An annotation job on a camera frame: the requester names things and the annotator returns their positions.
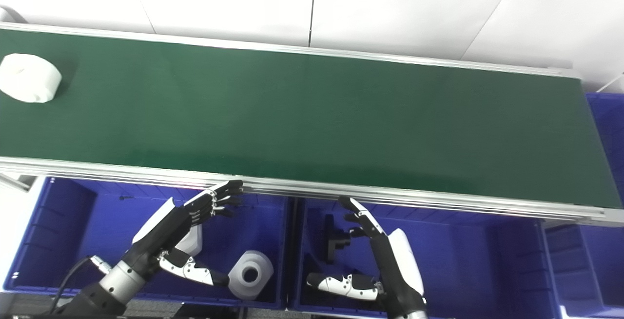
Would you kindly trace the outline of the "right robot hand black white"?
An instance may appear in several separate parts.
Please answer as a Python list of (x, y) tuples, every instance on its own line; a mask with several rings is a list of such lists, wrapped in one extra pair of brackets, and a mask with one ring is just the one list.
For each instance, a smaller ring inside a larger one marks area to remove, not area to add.
[(345, 220), (358, 223), (349, 235), (368, 238), (379, 277), (310, 273), (306, 285), (350, 299), (375, 301), (389, 319), (427, 319), (423, 278), (406, 233), (401, 229), (386, 233), (370, 210), (352, 197), (340, 196), (337, 201), (350, 211)]

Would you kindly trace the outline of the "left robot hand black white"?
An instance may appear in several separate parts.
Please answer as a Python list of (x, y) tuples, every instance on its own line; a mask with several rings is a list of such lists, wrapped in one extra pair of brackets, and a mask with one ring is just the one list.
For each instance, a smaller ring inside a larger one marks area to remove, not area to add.
[(176, 246), (194, 227), (214, 216), (231, 218), (227, 205), (240, 205), (243, 181), (228, 180), (203, 190), (183, 206), (173, 206), (122, 257), (124, 272), (148, 282), (160, 270), (208, 286), (227, 286), (226, 273), (212, 270)]

